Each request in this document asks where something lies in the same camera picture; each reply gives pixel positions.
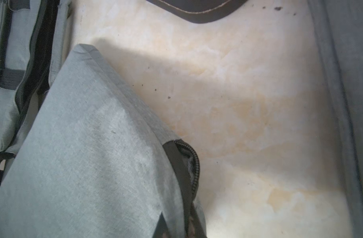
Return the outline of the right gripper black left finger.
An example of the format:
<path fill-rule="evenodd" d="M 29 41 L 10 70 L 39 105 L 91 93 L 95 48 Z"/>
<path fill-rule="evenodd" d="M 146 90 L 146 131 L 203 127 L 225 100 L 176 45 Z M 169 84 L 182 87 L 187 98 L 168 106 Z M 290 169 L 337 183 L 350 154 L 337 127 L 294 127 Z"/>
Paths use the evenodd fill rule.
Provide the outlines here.
<path fill-rule="evenodd" d="M 165 218 L 161 213 L 152 238 L 169 238 L 169 229 L 167 227 Z"/>

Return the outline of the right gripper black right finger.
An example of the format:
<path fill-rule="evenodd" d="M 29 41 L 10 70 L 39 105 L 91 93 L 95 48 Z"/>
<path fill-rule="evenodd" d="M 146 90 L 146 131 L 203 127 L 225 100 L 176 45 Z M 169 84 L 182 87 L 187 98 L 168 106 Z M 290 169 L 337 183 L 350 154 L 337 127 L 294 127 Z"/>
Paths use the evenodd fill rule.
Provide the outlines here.
<path fill-rule="evenodd" d="M 205 215 L 199 204 L 193 204 L 191 206 L 187 237 L 207 238 Z"/>

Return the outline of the grey laptop sleeve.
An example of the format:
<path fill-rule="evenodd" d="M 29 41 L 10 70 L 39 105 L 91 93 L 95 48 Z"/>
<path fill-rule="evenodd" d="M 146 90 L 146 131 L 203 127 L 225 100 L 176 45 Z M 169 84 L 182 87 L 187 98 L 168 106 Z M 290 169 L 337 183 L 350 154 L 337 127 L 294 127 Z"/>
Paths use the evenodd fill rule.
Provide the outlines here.
<path fill-rule="evenodd" d="M 363 1 L 309 1 L 341 139 L 353 236 L 363 238 Z"/>
<path fill-rule="evenodd" d="M 73 48 L 0 186 L 0 238 L 187 238 L 196 151 L 92 45 Z"/>

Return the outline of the grey laptop bag with strap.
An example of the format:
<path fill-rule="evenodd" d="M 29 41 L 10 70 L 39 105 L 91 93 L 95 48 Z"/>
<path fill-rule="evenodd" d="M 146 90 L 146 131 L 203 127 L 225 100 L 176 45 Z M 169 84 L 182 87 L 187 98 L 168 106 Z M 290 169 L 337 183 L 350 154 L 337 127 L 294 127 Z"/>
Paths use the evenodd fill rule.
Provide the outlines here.
<path fill-rule="evenodd" d="M 0 164 L 16 156 L 61 68 L 71 4 L 0 1 Z"/>

